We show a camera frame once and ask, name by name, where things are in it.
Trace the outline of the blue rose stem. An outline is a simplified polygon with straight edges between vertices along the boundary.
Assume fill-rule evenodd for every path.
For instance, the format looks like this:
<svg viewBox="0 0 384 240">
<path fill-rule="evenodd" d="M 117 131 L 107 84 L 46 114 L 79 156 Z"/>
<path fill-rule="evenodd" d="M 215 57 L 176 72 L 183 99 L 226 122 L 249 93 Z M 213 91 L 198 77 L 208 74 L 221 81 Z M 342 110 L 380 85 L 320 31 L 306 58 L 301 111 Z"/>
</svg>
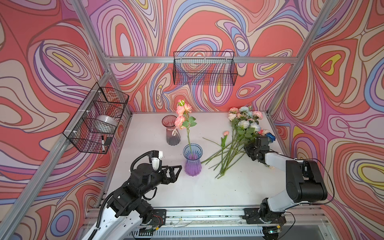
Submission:
<svg viewBox="0 0 384 240">
<path fill-rule="evenodd" d="M 267 133 L 266 136 L 268 138 L 269 143 L 273 143 L 276 140 L 276 137 L 271 133 Z"/>
</svg>

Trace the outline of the purple-blue glass vase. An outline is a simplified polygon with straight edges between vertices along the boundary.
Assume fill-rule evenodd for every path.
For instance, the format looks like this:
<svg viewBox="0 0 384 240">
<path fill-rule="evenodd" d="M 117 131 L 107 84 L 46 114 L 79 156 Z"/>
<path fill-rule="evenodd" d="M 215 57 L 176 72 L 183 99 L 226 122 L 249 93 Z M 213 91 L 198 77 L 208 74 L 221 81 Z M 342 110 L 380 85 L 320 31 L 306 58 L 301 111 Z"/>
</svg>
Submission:
<svg viewBox="0 0 384 240">
<path fill-rule="evenodd" d="M 202 171 L 201 157 L 203 149 L 198 144 L 190 144 L 185 146 L 183 155 L 186 159 L 184 170 L 187 175 L 195 177 Z"/>
</svg>

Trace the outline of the pink carnation stem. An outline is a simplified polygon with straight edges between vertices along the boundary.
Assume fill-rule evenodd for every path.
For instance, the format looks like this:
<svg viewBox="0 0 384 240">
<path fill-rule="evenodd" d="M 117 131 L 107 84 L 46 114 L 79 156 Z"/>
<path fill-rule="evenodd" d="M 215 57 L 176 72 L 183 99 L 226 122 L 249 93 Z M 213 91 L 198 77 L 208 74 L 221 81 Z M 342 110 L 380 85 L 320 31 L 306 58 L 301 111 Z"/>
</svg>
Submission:
<svg viewBox="0 0 384 240">
<path fill-rule="evenodd" d="M 175 127 L 179 130 L 186 129 L 187 139 L 190 153 L 192 153 L 192 145 L 190 140 L 190 130 L 196 126 L 196 118 L 191 116 L 192 106 L 185 102 L 185 100 L 179 100 L 177 105 L 177 118 L 175 120 Z"/>
</svg>

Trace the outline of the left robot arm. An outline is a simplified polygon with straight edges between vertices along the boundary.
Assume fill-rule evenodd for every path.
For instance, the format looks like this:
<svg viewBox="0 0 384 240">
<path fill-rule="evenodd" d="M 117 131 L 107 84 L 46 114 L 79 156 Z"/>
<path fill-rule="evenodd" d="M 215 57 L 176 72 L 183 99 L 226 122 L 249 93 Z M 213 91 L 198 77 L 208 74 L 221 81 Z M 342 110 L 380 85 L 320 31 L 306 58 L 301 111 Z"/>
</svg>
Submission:
<svg viewBox="0 0 384 240">
<path fill-rule="evenodd" d="M 102 203 L 98 218 L 84 240 L 123 240 L 140 225 L 154 232 L 166 222 L 166 210 L 154 210 L 145 197 L 158 185 L 175 183 L 182 166 L 163 166 L 157 171 L 148 163 L 131 171 L 129 179 Z"/>
</svg>

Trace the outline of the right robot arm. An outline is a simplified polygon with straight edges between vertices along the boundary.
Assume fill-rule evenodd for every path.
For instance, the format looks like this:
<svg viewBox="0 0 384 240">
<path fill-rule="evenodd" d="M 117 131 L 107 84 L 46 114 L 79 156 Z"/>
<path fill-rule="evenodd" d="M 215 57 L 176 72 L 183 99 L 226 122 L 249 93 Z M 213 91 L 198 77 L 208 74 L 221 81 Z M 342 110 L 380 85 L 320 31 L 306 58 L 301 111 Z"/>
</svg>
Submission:
<svg viewBox="0 0 384 240">
<path fill-rule="evenodd" d="M 263 223 L 271 223 L 283 213 L 300 204 L 324 201 L 328 191 L 318 164 L 313 160 L 297 160 L 272 151 L 266 136 L 257 137 L 245 145 L 244 150 L 252 161 L 275 167 L 286 174 L 285 190 L 265 198 L 257 214 Z"/>
</svg>

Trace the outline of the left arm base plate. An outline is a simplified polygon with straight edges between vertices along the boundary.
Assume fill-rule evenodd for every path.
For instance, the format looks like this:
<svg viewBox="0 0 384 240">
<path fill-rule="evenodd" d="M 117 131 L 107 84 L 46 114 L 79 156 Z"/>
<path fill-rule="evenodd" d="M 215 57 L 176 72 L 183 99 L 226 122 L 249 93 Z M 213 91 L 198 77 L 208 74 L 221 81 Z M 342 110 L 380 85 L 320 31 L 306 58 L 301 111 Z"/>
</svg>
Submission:
<svg viewBox="0 0 384 240">
<path fill-rule="evenodd" d="M 154 209 L 146 213 L 143 217 L 142 225 L 159 228 L 166 223 L 167 210 Z"/>
</svg>

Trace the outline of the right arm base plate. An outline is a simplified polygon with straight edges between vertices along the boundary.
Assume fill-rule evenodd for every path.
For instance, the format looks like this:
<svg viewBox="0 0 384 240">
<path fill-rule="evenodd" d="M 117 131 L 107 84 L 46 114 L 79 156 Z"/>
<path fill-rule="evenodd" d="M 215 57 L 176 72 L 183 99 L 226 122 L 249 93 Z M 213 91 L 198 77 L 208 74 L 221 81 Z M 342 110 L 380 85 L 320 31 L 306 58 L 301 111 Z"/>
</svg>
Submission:
<svg viewBox="0 0 384 240">
<path fill-rule="evenodd" d="M 287 222 L 284 213 L 260 208 L 245 208 L 242 219 L 246 220 L 247 224 L 284 225 Z"/>
</svg>

